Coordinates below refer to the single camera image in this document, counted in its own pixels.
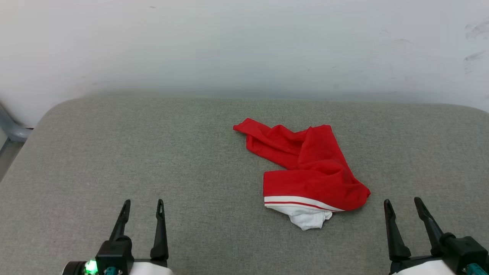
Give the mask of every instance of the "red garment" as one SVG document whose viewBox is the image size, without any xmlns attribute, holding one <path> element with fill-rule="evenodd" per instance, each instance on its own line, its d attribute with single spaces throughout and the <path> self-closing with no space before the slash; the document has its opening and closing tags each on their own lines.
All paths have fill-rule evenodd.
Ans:
<svg viewBox="0 0 489 275">
<path fill-rule="evenodd" d="M 283 125 L 270 128 L 247 118 L 233 129 L 246 134 L 249 151 L 287 169 L 265 172 L 265 204 L 337 212 L 359 208 L 367 201 L 370 190 L 353 176 L 331 126 L 294 133 Z"/>
</svg>

